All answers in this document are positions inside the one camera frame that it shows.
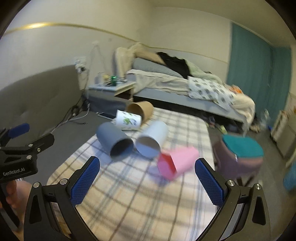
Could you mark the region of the person's hand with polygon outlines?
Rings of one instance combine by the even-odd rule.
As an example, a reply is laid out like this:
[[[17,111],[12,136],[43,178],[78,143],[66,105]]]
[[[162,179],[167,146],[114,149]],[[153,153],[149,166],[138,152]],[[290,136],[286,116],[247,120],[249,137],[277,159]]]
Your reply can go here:
[[[5,230],[9,230],[13,232],[18,240],[23,240],[23,223],[25,220],[25,212],[31,188],[32,184],[26,181],[13,180],[7,183],[6,192],[8,195],[6,197],[6,201],[20,220],[20,227],[12,230],[11,227],[6,223],[6,220],[3,222],[1,221],[2,235]]]

